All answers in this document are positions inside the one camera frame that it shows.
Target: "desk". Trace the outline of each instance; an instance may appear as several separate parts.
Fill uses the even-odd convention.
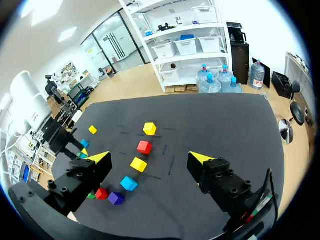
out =
[[[155,137],[140,136],[145,122],[156,124]],[[88,131],[92,124],[98,129],[95,135]],[[222,234],[230,217],[208,194],[201,193],[187,170],[189,151],[224,157],[237,175],[251,181],[253,192],[272,168],[281,201],[285,177],[282,139],[273,110],[263,96],[179,94],[100,102],[90,105],[75,127],[75,138],[90,142],[90,156],[111,152],[113,169],[102,187],[126,197],[119,206],[107,200],[84,201],[74,215],[95,230],[184,240],[208,240]],[[140,140],[152,142],[148,158],[137,151]],[[134,157],[148,162],[144,173],[130,167]],[[55,179],[69,168],[69,161],[64,154],[57,156],[52,168]],[[139,183],[133,192],[121,187],[125,176]],[[274,217],[272,209],[264,219],[266,228]]]

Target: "cyan cube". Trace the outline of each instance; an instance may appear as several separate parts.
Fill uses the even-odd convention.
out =
[[[138,183],[133,180],[131,177],[126,176],[121,182],[120,184],[122,185],[122,187],[127,190],[127,191],[133,191],[135,190],[135,188],[138,186]]]
[[[84,140],[84,139],[82,139],[81,144],[83,145],[83,147],[84,147],[85,149],[86,149],[87,147],[89,147],[89,143],[88,143],[86,140]]]

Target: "yellow cube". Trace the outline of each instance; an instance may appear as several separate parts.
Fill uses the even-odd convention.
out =
[[[96,128],[95,128],[95,126],[91,126],[90,128],[89,128],[89,131],[90,131],[90,133],[92,133],[93,135],[94,134],[96,134],[96,132],[98,131]]]
[[[155,135],[157,127],[153,122],[146,122],[143,127],[143,131],[147,135]]]
[[[135,170],[138,170],[139,172],[143,173],[147,165],[148,164],[146,162],[135,157],[130,166],[133,167]]]

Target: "black chair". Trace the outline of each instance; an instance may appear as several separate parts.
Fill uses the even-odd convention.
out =
[[[302,126],[305,123],[305,115],[304,111],[302,110],[301,106],[293,101],[294,95],[299,93],[301,90],[300,84],[297,81],[294,81],[291,85],[291,98],[290,98],[290,110],[292,113],[293,118],[291,118],[289,121],[286,119],[281,119],[279,121],[279,131],[281,133],[281,136],[283,140],[290,144],[294,140],[294,130],[292,128],[292,125],[294,122]]]

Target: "glass door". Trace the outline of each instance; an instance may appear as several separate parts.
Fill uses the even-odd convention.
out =
[[[99,72],[103,71],[106,74],[108,70],[116,71],[99,47],[94,36],[90,35],[81,46]]]
[[[93,34],[117,72],[144,64],[141,52],[118,13],[99,26]]]

